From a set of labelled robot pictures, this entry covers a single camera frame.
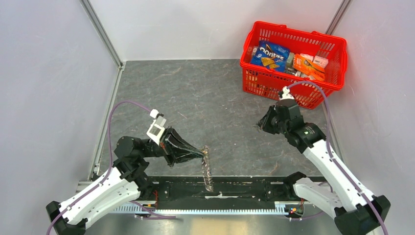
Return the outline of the round keyring disc with keys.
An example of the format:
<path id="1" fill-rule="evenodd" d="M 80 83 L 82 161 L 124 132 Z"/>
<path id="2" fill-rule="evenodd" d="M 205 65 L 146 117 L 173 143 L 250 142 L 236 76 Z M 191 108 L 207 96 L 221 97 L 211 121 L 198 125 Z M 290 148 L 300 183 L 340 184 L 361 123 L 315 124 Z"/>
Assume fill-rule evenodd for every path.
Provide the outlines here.
<path id="1" fill-rule="evenodd" d="M 212 173 L 211 173 L 211 167 L 210 167 L 209 147 L 207 145 L 204 145 L 201 151 L 203 153 L 202 174 L 203 174 L 205 189 L 208 192 L 213 192 L 214 188 L 213 188 L 213 179 L 212 179 Z"/>

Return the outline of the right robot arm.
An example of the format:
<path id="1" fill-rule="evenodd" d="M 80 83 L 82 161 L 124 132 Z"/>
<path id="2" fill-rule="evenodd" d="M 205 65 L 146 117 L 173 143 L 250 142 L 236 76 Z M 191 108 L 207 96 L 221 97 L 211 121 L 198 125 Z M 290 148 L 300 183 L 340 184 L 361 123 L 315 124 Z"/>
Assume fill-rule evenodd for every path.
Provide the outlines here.
<path id="1" fill-rule="evenodd" d="M 332 190 L 324 189 L 301 172 L 287 176 L 282 193 L 288 200 L 304 199 L 329 215 L 343 235 L 366 235 L 384 221 L 391 207 L 386 196 L 376 196 L 339 159 L 328 137 L 315 124 L 305 122 L 293 99 L 271 105 L 258 122 L 260 130 L 283 134 L 323 175 Z"/>

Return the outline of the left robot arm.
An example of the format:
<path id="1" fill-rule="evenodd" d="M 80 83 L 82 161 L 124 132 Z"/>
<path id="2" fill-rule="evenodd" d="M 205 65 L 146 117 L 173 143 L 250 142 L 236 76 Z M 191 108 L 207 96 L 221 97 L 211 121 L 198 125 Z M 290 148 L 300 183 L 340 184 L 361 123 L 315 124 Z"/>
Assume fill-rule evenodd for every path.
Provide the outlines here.
<path id="1" fill-rule="evenodd" d="M 71 198 L 46 206 L 50 225 L 58 235 L 83 235 L 91 225 L 124 203 L 147 200 L 155 185 L 145 173 L 146 158 L 164 158 L 168 166 L 193 159 L 204 161 L 206 151 L 185 141 L 173 127 L 151 127 L 147 139 L 122 137 L 118 140 L 117 159 L 102 176 Z"/>

